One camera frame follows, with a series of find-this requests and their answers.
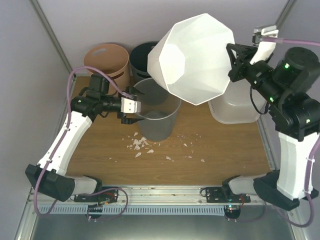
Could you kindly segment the translucent white plastic tub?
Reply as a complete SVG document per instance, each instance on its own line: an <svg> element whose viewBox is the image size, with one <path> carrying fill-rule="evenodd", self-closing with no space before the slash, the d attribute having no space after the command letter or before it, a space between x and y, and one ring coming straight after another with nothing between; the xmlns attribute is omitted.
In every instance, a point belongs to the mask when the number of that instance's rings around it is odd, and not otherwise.
<svg viewBox="0 0 320 240"><path fill-rule="evenodd" d="M250 94L250 83L240 80L235 83L230 82L223 95L208 102L210 113L213 118L222 124L246 124L257 121L260 114L257 113L251 103L260 112L266 104L266 100L256 91Z"/></svg>

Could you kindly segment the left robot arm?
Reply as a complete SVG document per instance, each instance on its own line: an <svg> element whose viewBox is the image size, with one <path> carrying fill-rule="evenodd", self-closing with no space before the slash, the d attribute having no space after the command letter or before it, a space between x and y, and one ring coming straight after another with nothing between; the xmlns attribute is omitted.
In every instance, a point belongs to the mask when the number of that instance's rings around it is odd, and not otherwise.
<svg viewBox="0 0 320 240"><path fill-rule="evenodd" d="M137 118L128 118L127 115L140 112L138 96L141 95L142 92L132 86L118 96L107 95L102 88L83 88L71 100L66 120L49 150L37 165L30 164L25 170L34 193L41 193L61 202L74 195L85 195L92 202L101 200L103 189L99 179L66 175L71 157L97 116L105 118L109 113L116 113L122 124L138 122Z"/></svg>

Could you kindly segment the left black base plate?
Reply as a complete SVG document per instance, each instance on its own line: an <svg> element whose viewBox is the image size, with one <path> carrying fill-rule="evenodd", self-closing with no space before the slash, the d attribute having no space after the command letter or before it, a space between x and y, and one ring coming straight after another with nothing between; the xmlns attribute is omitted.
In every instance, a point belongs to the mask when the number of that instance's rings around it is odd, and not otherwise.
<svg viewBox="0 0 320 240"><path fill-rule="evenodd" d="M94 196L73 195L69 199L76 203L110 204L118 201L118 193L118 189L112 189Z"/></svg>

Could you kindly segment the dark teal plastic bin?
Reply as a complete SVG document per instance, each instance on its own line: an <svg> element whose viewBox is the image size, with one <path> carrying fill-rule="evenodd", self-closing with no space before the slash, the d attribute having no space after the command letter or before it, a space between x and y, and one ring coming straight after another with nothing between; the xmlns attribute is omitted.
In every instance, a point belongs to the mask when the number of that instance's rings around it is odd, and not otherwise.
<svg viewBox="0 0 320 240"><path fill-rule="evenodd" d="M151 77L147 72L148 54L157 44L158 41L145 42L131 51L129 63L135 83Z"/></svg>

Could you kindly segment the peach plastic waste bin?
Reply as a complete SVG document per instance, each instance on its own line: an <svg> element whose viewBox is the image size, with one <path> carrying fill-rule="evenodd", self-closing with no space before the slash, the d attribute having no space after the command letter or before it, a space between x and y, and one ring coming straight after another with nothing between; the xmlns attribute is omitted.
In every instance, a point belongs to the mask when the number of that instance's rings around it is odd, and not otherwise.
<svg viewBox="0 0 320 240"><path fill-rule="evenodd" d="M124 47L104 43L88 51L83 58L83 64L104 72L124 91L131 83L129 58L129 53Z"/></svg>

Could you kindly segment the white faceted bin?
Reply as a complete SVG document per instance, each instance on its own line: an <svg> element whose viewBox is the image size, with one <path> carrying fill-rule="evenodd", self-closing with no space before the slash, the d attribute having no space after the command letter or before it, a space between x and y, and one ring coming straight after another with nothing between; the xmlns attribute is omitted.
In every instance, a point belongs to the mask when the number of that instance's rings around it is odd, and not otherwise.
<svg viewBox="0 0 320 240"><path fill-rule="evenodd" d="M147 72L163 89L198 106L230 83L227 45L233 31L208 13L177 22L147 56Z"/></svg>

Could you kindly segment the aluminium front rail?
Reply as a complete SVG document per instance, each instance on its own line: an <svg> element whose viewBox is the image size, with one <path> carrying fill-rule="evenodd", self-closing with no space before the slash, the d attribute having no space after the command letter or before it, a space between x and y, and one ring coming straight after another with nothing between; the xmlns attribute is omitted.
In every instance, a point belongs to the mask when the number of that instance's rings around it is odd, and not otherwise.
<svg viewBox="0 0 320 240"><path fill-rule="evenodd" d="M118 185L127 192L130 205L207 205L204 197L205 191L201 193L203 185ZM38 203L51 204L54 199L42 193L37 195ZM250 195L247 205L262 205L263 201L256 195ZM117 205L126 201L125 194L120 191Z"/></svg>

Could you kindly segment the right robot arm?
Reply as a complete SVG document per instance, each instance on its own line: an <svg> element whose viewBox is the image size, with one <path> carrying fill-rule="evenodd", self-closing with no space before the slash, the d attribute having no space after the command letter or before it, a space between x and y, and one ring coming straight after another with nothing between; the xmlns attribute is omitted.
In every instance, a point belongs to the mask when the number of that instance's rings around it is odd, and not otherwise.
<svg viewBox="0 0 320 240"><path fill-rule="evenodd" d="M256 195L286 211L300 200L316 198L313 188L312 149L320 136L320 104L308 90L320 75L320 60L311 50L292 47L276 67L269 57L254 60L258 49L229 43L226 46L232 82L246 80L251 91L266 100L265 113L271 115L280 140L280 168L262 176L234 176L222 185L221 196L228 203L239 195Z"/></svg>

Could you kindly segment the grey translucent bin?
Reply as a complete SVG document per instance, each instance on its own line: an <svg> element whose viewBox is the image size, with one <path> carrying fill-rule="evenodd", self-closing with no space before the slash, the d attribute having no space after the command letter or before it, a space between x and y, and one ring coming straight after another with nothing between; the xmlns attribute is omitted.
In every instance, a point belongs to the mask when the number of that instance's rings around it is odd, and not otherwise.
<svg viewBox="0 0 320 240"><path fill-rule="evenodd" d="M182 100L167 92L153 78L143 79L134 87L143 93L137 96L141 103L137 114L142 118L137 122L140 133L149 141L164 141L173 132Z"/></svg>

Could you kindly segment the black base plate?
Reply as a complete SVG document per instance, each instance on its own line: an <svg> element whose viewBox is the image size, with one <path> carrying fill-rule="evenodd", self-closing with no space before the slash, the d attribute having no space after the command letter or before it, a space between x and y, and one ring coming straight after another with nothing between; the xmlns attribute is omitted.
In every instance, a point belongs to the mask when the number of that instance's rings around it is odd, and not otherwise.
<svg viewBox="0 0 320 240"><path fill-rule="evenodd" d="M118 201L118 193L118 189L112 189L94 196L73 195L69 199L76 203L110 204Z"/></svg>
<svg viewBox="0 0 320 240"><path fill-rule="evenodd" d="M199 194L206 198L207 203L244 204L250 203L251 198L245 194L234 194L227 187L207 186L201 188Z"/></svg>

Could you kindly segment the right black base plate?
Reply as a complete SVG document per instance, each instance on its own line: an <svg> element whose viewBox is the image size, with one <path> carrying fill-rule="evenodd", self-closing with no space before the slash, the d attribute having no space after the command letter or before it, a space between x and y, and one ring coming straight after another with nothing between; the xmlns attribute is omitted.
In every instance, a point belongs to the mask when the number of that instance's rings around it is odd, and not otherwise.
<svg viewBox="0 0 320 240"><path fill-rule="evenodd" d="M245 194L234 194L227 187L207 186L201 188L199 194L206 198L207 203L244 204L250 203L251 198Z"/></svg>

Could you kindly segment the left aluminium frame post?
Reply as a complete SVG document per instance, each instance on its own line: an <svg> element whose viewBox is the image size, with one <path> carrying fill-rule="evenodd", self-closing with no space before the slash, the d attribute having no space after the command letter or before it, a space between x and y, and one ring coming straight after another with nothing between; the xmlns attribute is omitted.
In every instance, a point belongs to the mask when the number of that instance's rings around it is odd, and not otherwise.
<svg viewBox="0 0 320 240"><path fill-rule="evenodd" d="M47 16L45 15L39 1L38 0L29 0L29 3L31 4L34 12L36 13L37 17L39 18L44 30L46 31L46 34L48 35L57 54L59 55L60 59L62 60L65 68L67 69L67 71L69 73L71 73L73 68L72 68L69 60L67 59L66 54L65 54L57 36L56 36L56 34L54 33L54 30L53 30L51 24L49 23L49 20L48 20Z"/></svg>

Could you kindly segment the aluminium corner frame post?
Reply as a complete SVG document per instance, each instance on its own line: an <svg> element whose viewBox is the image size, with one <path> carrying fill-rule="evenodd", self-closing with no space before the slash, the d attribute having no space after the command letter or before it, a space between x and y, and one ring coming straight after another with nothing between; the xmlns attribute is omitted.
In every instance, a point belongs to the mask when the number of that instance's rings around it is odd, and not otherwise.
<svg viewBox="0 0 320 240"><path fill-rule="evenodd" d="M275 25L278 30L280 30L285 24L287 18L291 14L298 0L287 0L284 7L282 8L277 20L275 21Z"/></svg>

